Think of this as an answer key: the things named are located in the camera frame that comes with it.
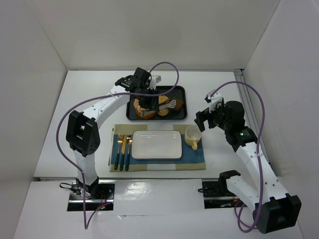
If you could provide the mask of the metal food tongs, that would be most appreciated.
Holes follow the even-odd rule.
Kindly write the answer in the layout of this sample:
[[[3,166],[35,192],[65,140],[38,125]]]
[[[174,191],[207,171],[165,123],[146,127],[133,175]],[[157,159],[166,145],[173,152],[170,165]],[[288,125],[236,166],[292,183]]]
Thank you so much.
[[[165,104],[165,105],[160,105],[159,110],[163,110],[165,108],[167,108],[169,110],[170,109],[170,102]],[[151,114],[151,113],[154,113],[154,112],[143,112],[142,115],[146,116],[146,115]]]

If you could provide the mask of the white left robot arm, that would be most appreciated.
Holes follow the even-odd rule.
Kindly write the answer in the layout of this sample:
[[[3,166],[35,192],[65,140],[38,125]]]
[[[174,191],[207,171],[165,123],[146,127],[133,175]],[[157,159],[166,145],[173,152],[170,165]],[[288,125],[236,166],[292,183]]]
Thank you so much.
[[[75,155],[78,171],[76,183],[90,196],[97,192],[99,177],[95,168],[95,152],[100,146],[99,128],[118,108],[131,100],[129,93],[158,94],[157,83],[161,76],[151,75],[137,68],[133,75],[122,77],[108,92],[108,97],[97,101],[91,107],[78,112],[72,111],[68,118],[66,140]]]

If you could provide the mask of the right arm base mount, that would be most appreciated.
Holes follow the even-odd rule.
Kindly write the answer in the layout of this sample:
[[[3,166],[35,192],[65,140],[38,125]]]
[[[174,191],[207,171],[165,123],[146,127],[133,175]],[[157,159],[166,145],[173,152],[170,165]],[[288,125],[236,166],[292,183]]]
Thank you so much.
[[[202,186],[197,191],[203,195],[205,209],[234,208],[236,203],[242,205],[236,195],[222,192],[216,180],[202,181]]]

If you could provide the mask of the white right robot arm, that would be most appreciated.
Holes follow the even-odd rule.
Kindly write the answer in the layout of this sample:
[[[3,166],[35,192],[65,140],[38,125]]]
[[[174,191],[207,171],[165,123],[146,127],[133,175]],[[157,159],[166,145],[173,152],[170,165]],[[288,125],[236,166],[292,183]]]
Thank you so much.
[[[240,157],[256,187],[250,186],[236,170],[220,173],[218,189],[223,194],[234,194],[252,212],[259,232],[270,232],[295,226],[302,203],[297,195],[290,195],[281,184],[257,145],[257,136],[245,125],[241,102],[208,100],[210,106],[196,113],[195,123],[200,131],[218,127],[224,131],[226,141]]]

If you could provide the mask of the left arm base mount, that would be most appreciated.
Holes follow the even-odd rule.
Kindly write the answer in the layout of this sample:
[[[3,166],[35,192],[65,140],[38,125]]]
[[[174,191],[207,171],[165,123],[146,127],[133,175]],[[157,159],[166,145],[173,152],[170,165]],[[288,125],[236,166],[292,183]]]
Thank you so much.
[[[69,190],[69,199],[67,211],[78,212],[83,211],[83,199],[86,201],[86,210],[95,211],[101,207],[101,211],[112,211],[114,207],[115,181],[100,180],[97,191],[92,196],[89,193],[84,195],[83,189],[80,188],[75,181],[72,183],[60,183],[61,189]]]

